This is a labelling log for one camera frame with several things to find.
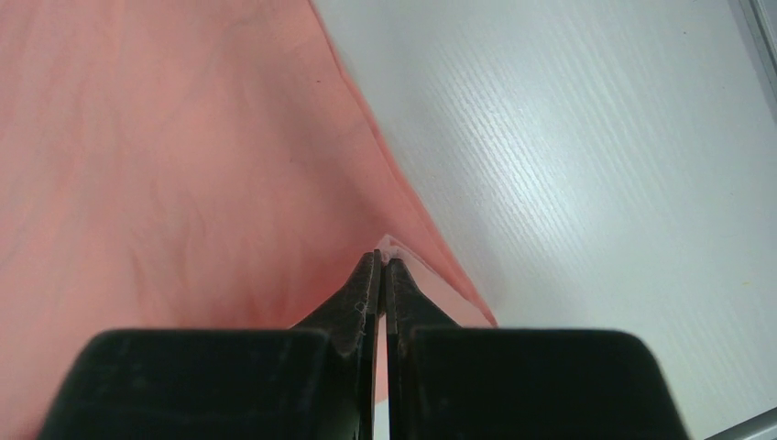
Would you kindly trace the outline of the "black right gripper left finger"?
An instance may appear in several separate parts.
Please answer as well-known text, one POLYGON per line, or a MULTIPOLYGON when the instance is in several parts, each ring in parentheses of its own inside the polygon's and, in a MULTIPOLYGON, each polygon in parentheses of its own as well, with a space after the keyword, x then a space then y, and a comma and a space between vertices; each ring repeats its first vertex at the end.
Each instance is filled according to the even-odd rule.
POLYGON ((369 439, 378 251, 288 329, 114 329, 71 366, 42 439, 369 439))

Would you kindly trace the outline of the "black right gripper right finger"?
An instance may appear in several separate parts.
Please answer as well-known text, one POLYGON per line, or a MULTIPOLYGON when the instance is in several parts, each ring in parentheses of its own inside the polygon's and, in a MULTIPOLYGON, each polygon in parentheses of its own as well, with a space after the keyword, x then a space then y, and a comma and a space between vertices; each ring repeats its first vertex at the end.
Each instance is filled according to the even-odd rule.
POLYGON ((661 369, 612 330, 457 324, 407 265, 386 266, 394 439, 685 439, 661 369))

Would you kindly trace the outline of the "peach pink t-shirt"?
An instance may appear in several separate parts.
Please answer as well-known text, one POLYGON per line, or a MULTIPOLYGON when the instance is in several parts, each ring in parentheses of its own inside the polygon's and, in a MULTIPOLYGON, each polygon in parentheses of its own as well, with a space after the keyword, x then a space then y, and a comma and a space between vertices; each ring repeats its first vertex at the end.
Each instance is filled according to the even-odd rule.
POLYGON ((118 327, 286 327, 375 248, 496 320, 309 1, 1 4, 1 436, 118 327))

